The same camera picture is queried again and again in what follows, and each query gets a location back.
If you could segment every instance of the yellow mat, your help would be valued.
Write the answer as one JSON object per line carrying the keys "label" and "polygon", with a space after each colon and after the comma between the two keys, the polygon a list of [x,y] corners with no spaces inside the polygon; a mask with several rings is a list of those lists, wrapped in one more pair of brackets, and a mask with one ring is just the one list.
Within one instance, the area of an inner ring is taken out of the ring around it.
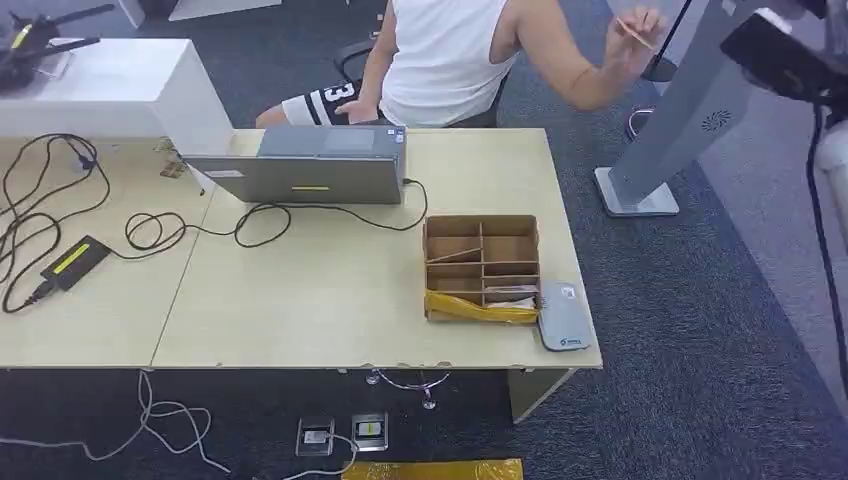
{"label": "yellow mat", "polygon": [[356,462],[342,480],[522,480],[521,459],[444,463]]}

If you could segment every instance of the ventilation grille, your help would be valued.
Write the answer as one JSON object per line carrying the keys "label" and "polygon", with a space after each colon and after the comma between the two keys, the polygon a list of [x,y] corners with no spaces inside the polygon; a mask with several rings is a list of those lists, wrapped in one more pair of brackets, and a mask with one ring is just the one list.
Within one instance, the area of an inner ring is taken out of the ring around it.
{"label": "ventilation grille", "polygon": [[715,132],[727,125],[733,116],[727,110],[716,110],[701,120],[701,129],[705,132]]}

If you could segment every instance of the chair armrest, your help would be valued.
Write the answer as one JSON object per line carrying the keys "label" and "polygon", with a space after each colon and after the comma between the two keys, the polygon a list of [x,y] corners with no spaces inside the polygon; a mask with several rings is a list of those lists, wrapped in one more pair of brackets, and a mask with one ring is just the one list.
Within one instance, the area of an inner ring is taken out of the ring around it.
{"label": "chair armrest", "polygon": [[345,70],[347,63],[354,58],[371,53],[371,50],[374,48],[374,44],[376,43],[376,40],[366,40],[364,42],[348,45],[347,47],[338,50],[336,54],[333,55],[333,65],[335,65],[336,70],[339,71],[345,80],[353,82],[354,79]]}

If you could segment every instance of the power socket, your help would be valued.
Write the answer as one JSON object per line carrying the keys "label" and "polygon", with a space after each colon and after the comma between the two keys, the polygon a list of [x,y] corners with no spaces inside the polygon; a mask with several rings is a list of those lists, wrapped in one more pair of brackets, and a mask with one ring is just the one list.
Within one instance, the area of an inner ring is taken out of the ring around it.
{"label": "power socket", "polygon": [[333,454],[336,420],[332,417],[303,417],[297,424],[298,457],[328,457]]}
{"label": "power socket", "polygon": [[369,413],[351,418],[353,442],[360,452],[383,452],[389,448],[389,414]]}

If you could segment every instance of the man's arm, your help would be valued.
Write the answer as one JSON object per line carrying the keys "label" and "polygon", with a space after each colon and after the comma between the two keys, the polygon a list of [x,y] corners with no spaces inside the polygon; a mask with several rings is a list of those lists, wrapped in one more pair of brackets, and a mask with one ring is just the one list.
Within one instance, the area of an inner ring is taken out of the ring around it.
{"label": "man's arm", "polygon": [[380,98],[383,96],[383,79],[386,78],[386,73],[389,71],[389,66],[392,64],[395,53],[397,53],[397,43],[395,40],[395,26],[397,19],[395,18],[395,9],[389,0],[386,6],[386,14],[383,15],[383,27],[380,30],[380,36],[377,37],[377,43],[368,55],[368,61],[365,63],[365,74],[362,77],[362,91],[359,94],[359,101],[373,105],[374,107],[380,103]]}
{"label": "man's arm", "polygon": [[[651,15],[653,24],[649,31],[652,32],[659,19],[655,11]],[[577,49],[556,0],[521,0],[517,33],[521,46],[545,80],[581,110],[609,104],[638,76],[632,71],[630,59],[622,60],[610,54],[610,45],[600,68],[586,60]]]}

